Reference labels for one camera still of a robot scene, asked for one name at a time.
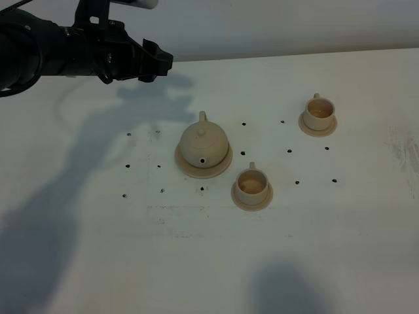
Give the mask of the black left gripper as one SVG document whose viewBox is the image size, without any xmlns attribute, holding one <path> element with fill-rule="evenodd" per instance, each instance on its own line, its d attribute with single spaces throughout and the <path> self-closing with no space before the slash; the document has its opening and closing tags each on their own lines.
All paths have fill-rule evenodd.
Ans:
<svg viewBox="0 0 419 314">
<path fill-rule="evenodd" d="M 173 56 L 156 43 L 136 44 L 122 22 L 109 19 L 109 1 L 79 1 L 75 20 L 64 28 L 64 75 L 153 82 L 168 75 Z"/>
</svg>

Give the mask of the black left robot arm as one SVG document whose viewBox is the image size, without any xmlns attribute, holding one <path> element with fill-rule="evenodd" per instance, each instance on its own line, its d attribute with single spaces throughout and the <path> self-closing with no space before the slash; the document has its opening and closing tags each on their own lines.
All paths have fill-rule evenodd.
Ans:
<svg viewBox="0 0 419 314">
<path fill-rule="evenodd" d="M 31 88 L 42 76 L 96 76 L 103 83 L 166 76 L 173 56 L 156 43 L 138 44 L 124 23 L 109 19 L 110 1 L 79 1 L 72 26 L 21 9 L 1 10 L 1 97 Z"/>
</svg>

